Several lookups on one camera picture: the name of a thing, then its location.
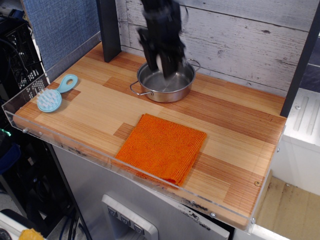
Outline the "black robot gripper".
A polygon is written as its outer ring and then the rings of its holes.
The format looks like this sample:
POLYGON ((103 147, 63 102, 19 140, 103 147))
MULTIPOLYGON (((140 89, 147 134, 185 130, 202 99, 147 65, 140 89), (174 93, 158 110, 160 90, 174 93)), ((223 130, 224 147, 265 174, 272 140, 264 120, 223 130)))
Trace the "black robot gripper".
POLYGON ((157 70, 156 57, 159 54, 163 76, 168 78, 186 65, 185 45, 180 39, 180 8, 146 8, 143 16, 147 27, 138 29, 138 34, 147 64, 152 71, 157 70))

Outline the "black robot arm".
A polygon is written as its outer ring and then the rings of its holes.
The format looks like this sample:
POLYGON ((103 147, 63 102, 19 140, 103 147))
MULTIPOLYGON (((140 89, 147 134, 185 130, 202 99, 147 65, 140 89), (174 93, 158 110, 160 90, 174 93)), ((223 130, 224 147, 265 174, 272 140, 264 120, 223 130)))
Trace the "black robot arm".
POLYGON ((164 78, 174 75, 185 59, 180 4, 175 0, 143 0, 147 28, 137 30, 144 56, 152 71, 164 78))

